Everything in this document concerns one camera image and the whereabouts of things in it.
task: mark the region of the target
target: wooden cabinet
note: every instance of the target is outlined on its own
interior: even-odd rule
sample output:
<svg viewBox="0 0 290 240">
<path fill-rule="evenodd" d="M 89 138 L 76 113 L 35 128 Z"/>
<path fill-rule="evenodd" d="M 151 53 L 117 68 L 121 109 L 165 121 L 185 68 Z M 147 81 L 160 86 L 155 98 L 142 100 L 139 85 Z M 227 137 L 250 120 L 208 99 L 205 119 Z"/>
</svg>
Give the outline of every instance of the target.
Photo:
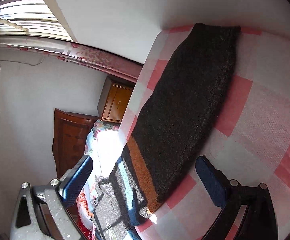
<svg viewBox="0 0 290 240">
<path fill-rule="evenodd" d="M 132 92 L 132 87 L 107 77 L 97 106 L 101 121 L 120 123 Z"/>
<path fill-rule="evenodd" d="M 52 150 L 59 179 L 84 155 L 87 135 L 98 119 L 97 116 L 63 112 L 55 108 Z"/>
</svg>

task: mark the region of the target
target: metal bolt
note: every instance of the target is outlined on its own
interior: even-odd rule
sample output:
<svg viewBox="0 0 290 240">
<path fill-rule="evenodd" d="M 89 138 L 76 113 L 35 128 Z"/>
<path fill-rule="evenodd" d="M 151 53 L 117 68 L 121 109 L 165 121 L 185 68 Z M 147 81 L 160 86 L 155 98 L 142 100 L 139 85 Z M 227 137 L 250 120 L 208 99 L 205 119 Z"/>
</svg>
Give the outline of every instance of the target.
<svg viewBox="0 0 290 240">
<path fill-rule="evenodd" d="M 261 183 L 261 184 L 260 184 L 260 187 L 261 187 L 262 189 L 267 189 L 267 185 L 266 185 L 265 183 Z"/>
<path fill-rule="evenodd" d="M 58 184 L 58 179 L 52 179 L 51 180 L 51 185 L 56 186 Z"/>
<path fill-rule="evenodd" d="M 24 182 L 23 184 L 22 184 L 22 188 L 27 188 L 28 187 L 28 183 L 27 182 Z"/>
<path fill-rule="evenodd" d="M 232 185 L 232 186 L 234 186 L 234 187 L 236 187 L 236 186 L 238 186 L 238 181 L 236 181 L 235 179 L 232 179 L 231 181 L 230 181 L 230 185 Z"/>
</svg>

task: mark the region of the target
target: wall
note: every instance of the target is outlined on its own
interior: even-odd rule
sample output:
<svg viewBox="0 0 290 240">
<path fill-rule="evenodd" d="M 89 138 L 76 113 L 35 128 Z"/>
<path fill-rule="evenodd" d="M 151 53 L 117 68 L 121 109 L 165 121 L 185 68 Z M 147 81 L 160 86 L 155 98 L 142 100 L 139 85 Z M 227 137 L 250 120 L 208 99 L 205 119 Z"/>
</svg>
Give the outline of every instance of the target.
<svg viewBox="0 0 290 240">
<path fill-rule="evenodd" d="M 157 34 L 191 25 L 241 25 L 290 38 L 287 0 L 56 0 L 77 41 L 144 63 Z"/>
<path fill-rule="evenodd" d="M 32 52 L 0 50 L 0 60 L 36 64 Z M 47 184 L 56 177 L 52 155 L 53 111 L 97 115 L 106 74 L 45 57 L 37 66 L 1 63 L 0 232 L 9 235 L 19 187 Z"/>
</svg>

